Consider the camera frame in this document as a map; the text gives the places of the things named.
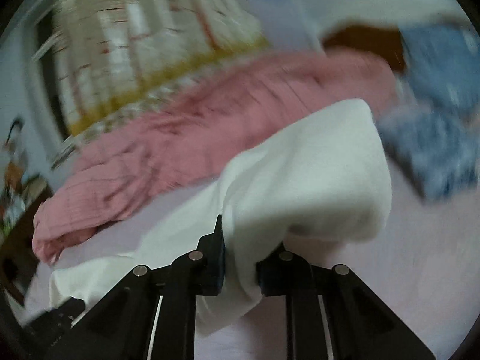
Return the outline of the light blue pillow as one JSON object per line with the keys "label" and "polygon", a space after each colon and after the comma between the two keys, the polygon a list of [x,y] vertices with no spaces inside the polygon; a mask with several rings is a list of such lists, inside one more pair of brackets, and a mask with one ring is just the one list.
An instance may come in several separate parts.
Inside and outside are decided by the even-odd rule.
{"label": "light blue pillow", "polygon": [[405,80],[415,97],[462,119],[479,111],[479,35],[455,24],[402,27]]}

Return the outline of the tree and grass pattern curtain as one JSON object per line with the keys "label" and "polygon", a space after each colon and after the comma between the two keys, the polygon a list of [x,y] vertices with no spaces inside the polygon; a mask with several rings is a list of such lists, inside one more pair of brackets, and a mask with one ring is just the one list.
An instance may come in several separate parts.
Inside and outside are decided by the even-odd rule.
{"label": "tree and grass pattern curtain", "polygon": [[247,0],[54,0],[34,55],[74,146],[160,107],[189,75],[265,47]]}

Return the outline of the cream white printed hoodie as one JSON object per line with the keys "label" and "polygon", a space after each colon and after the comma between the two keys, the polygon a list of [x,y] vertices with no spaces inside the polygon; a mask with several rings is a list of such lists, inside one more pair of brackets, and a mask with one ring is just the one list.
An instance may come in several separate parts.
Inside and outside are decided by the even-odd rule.
{"label": "cream white printed hoodie", "polygon": [[391,211],[391,176],[372,112],[348,99],[307,116],[233,158],[211,184],[154,199],[125,222],[85,243],[100,257],[49,278],[49,304],[67,297],[95,304],[139,264],[167,266],[221,223],[226,277],[217,297],[199,297],[206,336],[261,299],[256,264],[288,233],[326,242],[363,242]]}

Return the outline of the blue white plaid garment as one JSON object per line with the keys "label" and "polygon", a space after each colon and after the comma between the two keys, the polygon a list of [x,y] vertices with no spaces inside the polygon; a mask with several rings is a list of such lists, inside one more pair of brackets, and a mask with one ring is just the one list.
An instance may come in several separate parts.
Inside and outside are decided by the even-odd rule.
{"label": "blue white plaid garment", "polygon": [[479,136],[441,111],[401,107],[377,122],[385,152],[417,193],[444,200],[479,183]]}

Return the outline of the pink plaid quilt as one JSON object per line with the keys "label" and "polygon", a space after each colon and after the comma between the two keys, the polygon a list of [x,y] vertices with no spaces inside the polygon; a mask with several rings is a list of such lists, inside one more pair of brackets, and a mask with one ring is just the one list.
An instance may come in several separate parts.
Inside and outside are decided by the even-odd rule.
{"label": "pink plaid quilt", "polygon": [[353,49],[266,54],[216,73],[83,147],[72,175],[34,216],[32,250],[53,264],[104,224],[220,174],[237,154],[313,112],[349,98],[385,110],[395,84],[385,59]]}

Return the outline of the white and brown headboard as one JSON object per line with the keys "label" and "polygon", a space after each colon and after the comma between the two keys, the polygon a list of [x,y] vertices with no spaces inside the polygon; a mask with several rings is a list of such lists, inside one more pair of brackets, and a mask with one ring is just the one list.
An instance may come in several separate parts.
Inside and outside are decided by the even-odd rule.
{"label": "white and brown headboard", "polygon": [[373,53],[395,72],[405,70],[400,29],[417,24],[471,21],[456,0],[346,0],[324,18],[319,41],[324,49],[350,48]]}

